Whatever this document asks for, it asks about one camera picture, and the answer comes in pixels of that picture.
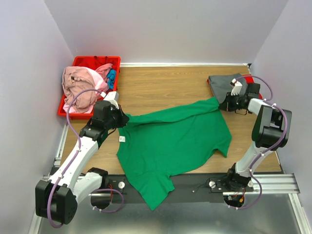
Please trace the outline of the green t shirt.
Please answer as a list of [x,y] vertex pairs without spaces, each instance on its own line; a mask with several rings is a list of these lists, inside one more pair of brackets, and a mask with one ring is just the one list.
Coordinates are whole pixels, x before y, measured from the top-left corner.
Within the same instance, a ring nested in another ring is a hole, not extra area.
[[214,97],[129,116],[118,132],[119,162],[151,210],[174,190],[173,176],[201,167],[216,151],[227,156],[232,140]]

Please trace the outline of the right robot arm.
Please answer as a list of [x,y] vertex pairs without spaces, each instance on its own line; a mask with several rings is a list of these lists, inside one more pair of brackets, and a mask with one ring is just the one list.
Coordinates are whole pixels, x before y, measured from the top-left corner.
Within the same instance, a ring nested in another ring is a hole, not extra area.
[[290,110],[281,109],[276,104],[260,99],[260,85],[257,83],[247,84],[243,95],[239,94],[242,88],[240,82],[234,79],[231,85],[232,91],[226,94],[219,108],[228,112],[246,110],[247,113],[257,115],[249,149],[228,170],[223,180],[227,190],[237,191],[248,186],[253,172],[266,156],[287,144],[293,114]]

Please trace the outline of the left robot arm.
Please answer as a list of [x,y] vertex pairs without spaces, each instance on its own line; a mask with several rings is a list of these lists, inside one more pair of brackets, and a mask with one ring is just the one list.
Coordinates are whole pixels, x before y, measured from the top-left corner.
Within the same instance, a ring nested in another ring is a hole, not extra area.
[[124,198],[120,190],[111,186],[108,172],[105,170],[92,168],[83,178],[79,176],[109,134],[126,126],[128,121],[129,118],[116,100],[96,102],[93,116],[80,133],[76,134],[77,142],[65,162],[49,179],[37,183],[37,216],[47,218],[52,227],[60,228],[72,221],[79,203],[90,193],[108,192]]

